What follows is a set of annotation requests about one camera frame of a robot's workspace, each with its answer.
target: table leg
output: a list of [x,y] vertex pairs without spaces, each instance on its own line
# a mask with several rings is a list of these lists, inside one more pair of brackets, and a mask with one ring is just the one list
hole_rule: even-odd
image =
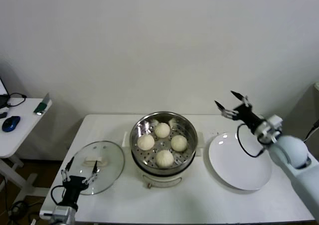
[[[19,159],[19,157],[17,155],[12,155],[9,160],[11,162],[13,162],[13,166],[11,167],[13,170],[16,170],[17,167],[23,167],[23,162]],[[0,184],[0,191],[2,191],[2,189],[4,188],[4,181],[1,182]]]
[[1,159],[0,174],[4,175],[7,177],[7,179],[21,188],[14,202],[23,201],[26,196],[46,197],[49,192],[49,188],[36,188],[32,185],[37,177],[37,174],[31,174],[28,179],[25,180]]
[[0,159],[0,174],[7,177],[11,182],[17,185],[19,188],[23,188],[26,185],[26,180],[16,173],[8,164]]
[[13,154],[10,158],[9,158],[9,160],[11,161],[11,162],[13,162],[14,164],[18,164],[19,165],[19,167],[23,167],[23,162],[19,159],[19,157],[17,156],[17,155],[15,155],[15,154]]

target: steamed bun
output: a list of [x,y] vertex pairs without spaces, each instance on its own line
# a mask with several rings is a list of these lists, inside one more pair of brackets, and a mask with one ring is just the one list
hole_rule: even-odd
[[176,135],[171,139],[171,147],[177,152],[183,152],[187,148],[187,140],[184,136]]
[[155,127],[155,134],[159,138],[165,138],[169,135],[169,133],[170,133],[170,127],[166,123],[159,123]]
[[154,146],[154,138],[150,134],[144,134],[138,138],[138,147],[141,150],[150,150]]
[[162,150],[156,155],[156,164],[160,168],[167,168],[174,162],[174,157],[169,150]]

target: power cord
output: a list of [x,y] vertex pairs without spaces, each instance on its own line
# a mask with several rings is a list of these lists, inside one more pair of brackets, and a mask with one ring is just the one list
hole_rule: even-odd
[[[12,222],[16,225],[20,225],[16,220],[24,217],[27,214],[27,211],[30,207],[33,207],[35,205],[42,205],[43,203],[40,203],[39,201],[37,201],[33,204],[28,205],[25,201],[18,201],[18,202],[15,202],[14,204],[12,204],[11,208],[8,209],[8,206],[7,206],[7,182],[6,182],[5,176],[2,175],[2,177],[4,180],[4,188],[5,188],[5,193],[4,193],[5,212],[8,214],[8,217],[9,217],[8,223]],[[28,219],[30,218],[31,215],[35,215],[35,213],[37,213],[37,215],[39,214],[38,212],[32,212],[32,213],[28,214]]]
[[41,219],[38,212],[29,213],[29,214],[28,214],[28,222],[29,222],[29,224],[32,223],[32,221],[33,221],[32,217],[33,217],[33,216],[36,217],[36,219],[35,219],[36,222]]
[[304,143],[319,129],[319,119],[314,123],[313,127],[307,133]]
[[260,155],[262,155],[262,154],[264,153],[265,148],[262,148],[257,155],[251,155],[250,153],[248,153],[248,152],[246,151],[246,149],[245,149],[245,148],[243,147],[243,145],[241,144],[241,141],[240,141],[240,138],[239,138],[239,129],[240,129],[243,125],[246,125],[246,124],[240,124],[240,125],[237,127],[238,143],[239,143],[240,147],[242,148],[242,150],[243,150],[248,156],[250,156],[250,157],[252,157],[252,158],[257,158],[257,157],[259,157]]
[[53,197],[53,191],[54,191],[55,189],[57,189],[57,188],[64,188],[64,186],[63,186],[63,185],[57,185],[57,186],[55,186],[55,187],[53,187],[53,188],[51,189],[50,195],[51,195],[51,198],[52,198],[53,202],[55,203],[55,205],[58,205],[58,203],[57,203],[57,201],[55,200],[55,198]]
[[11,98],[14,94],[20,95],[21,98],[23,98],[23,100],[22,100],[20,103],[14,104],[14,105],[11,105],[11,104],[8,104],[8,103],[7,103],[6,106],[7,106],[8,108],[18,106],[18,105],[22,104],[22,103],[26,100],[26,95],[20,94],[20,93],[12,93],[12,94],[9,95],[9,98]]

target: black cable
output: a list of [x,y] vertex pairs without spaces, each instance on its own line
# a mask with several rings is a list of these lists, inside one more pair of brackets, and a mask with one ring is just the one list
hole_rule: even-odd
[[[276,139],[278,139],[278,138],[283,134],[283,132],[282,132],[281,130],[279,130],[279,129],[276,129],[275,131],[279,132],[279,134],[276,135]],[[257,137],[257,141],[258,141],[260,144],[266,145],[266,146],[273,144],[273,141],[270,141],[270,142],[268,142],[268,143],[265,143],[265,142],[261,141],[260,139],[261,139],[262,137],[263,137],[263,134],[260,134],[260,135]]]
[[28,211],[28,204],[25,201],[15,202],[9,210],[9,218],[12,220],[19,220],[23,218]]
[[307,133],[307,135],[306,135],[306,137],[304,138],[304,140],[306,140],[308,137],[309,137],[309,135],[311,134],[311,132],[313,131],[313,130],[315,130],[316,128],[315,128],[315,126],[313,126],[310,130],[309,130],[309,132]]
[[314,127],[318,128],[319,127],[319,119],[314,123]]
[[30,208],[30,207],[33,207],[35,205],[43,205],[43,203],[35,203],[35,204],[32,204],[32,205],[29,205],[28,207]]
[[240,139],[239,139],[239,129],[240,129],[240,127],[243,126],[243,125],[246,125],[246,124],[240,124],[240,125],[237,127],[237,139],[238,139],[238,143],[239,143],[240,147],[242,148],[242,150],[244,150],[244,152],[245,152],[248,156],[250,156],[250,157],[252,157],[252,158],[257,158],[257,157],[259,157],[260,155],[263,154],[263,152],[265,151],[265,148],[262,148],[257,155],[251,155],[250,153],[248,153],[248,152],[246,151],[246,149],[243,147],[243,145],[241,144],[241,141],[240,141]]
[[4,199],[5,199],[5,210],[6,210],[6,213],[8,214],[8,217],[9,217],[9,221],[12,221],[14,222],[16,225],[20,225],[17,221],[15,221],[12,216],[9,215],[9,209],[8,209],[8,204],[7,204],[7,193],[8,193],[8,190],[7,190],[7,183],[6,183],[6,180],[5,180],[5,176],[3,176],[3,180],[4,180]]
[[63,186],[63,185],[57,185],[57,186],[55,186],[55,187],[53,187],[53,188],[51,189],[50,194],[51,194],[51,198],[52,198],[53,202],[55,203],[55,205],[58,205],[58,203],[57,203],[57,201],[56,201],[56,200],[54,199],[54,197],[53,197],[53,191],[54,191],[55,189],[57,189],[57,188],[64,188],[64,186]]
[[7,204],[7,187],[6,187],[6,180],[5,180],[5,176],[2,176],[3,177],[3,180],[4,180],[4,199],[5,199],[5,210],[6,210],[6,213],[8,214],[9,213],[9,209],[8,209],[8,204]]
[[9,98],[11,98],[12,97],[12,95],[14,95],[14,94],[18,94],[18,95],[20,95],[22,98],[23,98],[23,100],[20,102],[20,103],[18,103],[18,104],[14,104],[14,105],[11,105],[11,104],[6,104],[7,105],[7,107],[15,107],[15,106],[18,106],[18,105],[20,105],[20,104],[22,104],[25,100],[26,100],[26,95],[24,95],[24,94],[20,94],[20,93],[12,93],[12,94],[10,94],[9,95]]
[[29,224],[32,223],[32,217],[31,217],[31,216],[37,216],[37,217],[38,217],[38,218],[35,220],[36,222],[41,219],[38,212],[29,213],[29,214],[28,214],[28,222],[29,222]]
[[65,188],[63,189],[63,192],[62,192],[62,194],[61,194],[61,198],[63,199],[63,197],[64,197],[64,193],[65,193]]

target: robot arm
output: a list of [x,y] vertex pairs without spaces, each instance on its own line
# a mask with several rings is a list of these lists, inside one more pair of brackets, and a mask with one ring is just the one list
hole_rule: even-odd
[[305,143],[292,136],[282,135],[282,119],[277,115],[269,119],[260,118],[252,112],[248,98],[231,91],[242,104],[234,110],[226,110],[216,101],[222,116],[242,120],[257,137],[271,159],[286,173],[292,186],[319,222],[319,163],[308,151]]
[[52,217],[49,221],[50,225],[74,225],[75,214],[78,211],[77,201],[81,191],[86,190],[89,185],[97,179],[98,168],[97,161],[93,167],[92,175],[89,178],[79,176],[69,176],[72,158],[66,165],[65,170],[62,170],[62,184],[65,188],[65,194],[61,202],[55,207]]

